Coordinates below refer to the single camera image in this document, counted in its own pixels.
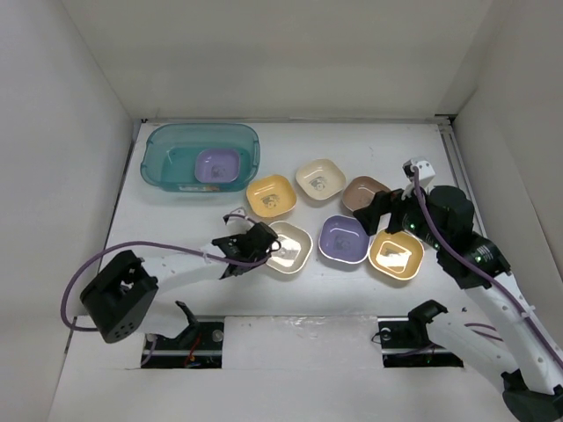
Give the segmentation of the orange panda plate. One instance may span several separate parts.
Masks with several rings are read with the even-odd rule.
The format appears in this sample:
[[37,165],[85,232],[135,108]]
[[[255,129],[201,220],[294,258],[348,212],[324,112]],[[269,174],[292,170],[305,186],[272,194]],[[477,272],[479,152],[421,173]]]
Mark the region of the orange panda plate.
[[252,211],[260,218],[273,219],[294,209],[296,192],[289,180],[274,174],[254,180],[245,192]]

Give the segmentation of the small purple panda plate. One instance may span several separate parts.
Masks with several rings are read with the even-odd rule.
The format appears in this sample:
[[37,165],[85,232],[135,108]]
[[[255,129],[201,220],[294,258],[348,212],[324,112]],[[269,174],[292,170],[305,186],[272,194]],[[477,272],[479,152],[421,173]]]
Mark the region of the small purple panda plate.
[[194,175],[201,183],[231,183],[239,172],[240,157],[235,149],[205,149],[195,160]]

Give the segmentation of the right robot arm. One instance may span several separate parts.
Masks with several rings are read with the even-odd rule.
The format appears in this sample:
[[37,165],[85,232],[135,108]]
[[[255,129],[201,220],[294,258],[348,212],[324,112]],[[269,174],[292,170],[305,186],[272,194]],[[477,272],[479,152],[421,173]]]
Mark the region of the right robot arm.
[[354,212],[370,235],[383,215],[390,217],[387,233],[410,233],[435,250],[438,265],[486,314],[505,346],[456,323],[435,300],[408,313],[404,337],[423,348],[443,347],[473,367],[517,420],[560,420],[562,351],[523,298],[499,248],[473,230],[474,206],[465,194],[454,186],[379,192]]

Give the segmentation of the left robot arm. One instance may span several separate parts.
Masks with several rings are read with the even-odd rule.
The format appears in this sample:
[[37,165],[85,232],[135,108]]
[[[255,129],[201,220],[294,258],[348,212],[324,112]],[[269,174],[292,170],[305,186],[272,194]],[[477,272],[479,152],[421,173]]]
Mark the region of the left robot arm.
[[144,240],[116,244],[87,261],[74,277],[112,252],[79,296],[93,330],[107,344],[139,331],[164,335],[183,349],[195,341],[196,328],[184,318],[168,323],[154,303],[157,297],[195,282],[241,276],[263,266],[280,248],[273,229],[251,220],[245,232],[213,239],[200,249]]

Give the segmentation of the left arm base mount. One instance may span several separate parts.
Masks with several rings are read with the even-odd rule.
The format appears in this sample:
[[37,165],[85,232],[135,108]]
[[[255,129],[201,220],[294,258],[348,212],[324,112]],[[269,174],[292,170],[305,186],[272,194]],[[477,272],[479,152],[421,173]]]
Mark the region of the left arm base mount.
[[147,334],[140,367],[143,369],[221,369],[224,319],[200,320],[185,303],[175,302],[184,314],[184,330],[175,338]]

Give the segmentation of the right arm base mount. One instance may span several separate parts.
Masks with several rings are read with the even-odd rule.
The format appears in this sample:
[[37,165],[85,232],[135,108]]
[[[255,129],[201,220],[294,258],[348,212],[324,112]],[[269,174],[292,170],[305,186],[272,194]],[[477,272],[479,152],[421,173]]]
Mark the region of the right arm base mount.
[[378,320],[371,342],[381,348],[385,368],[463,367],[463,361],[422,339],[407,320]]

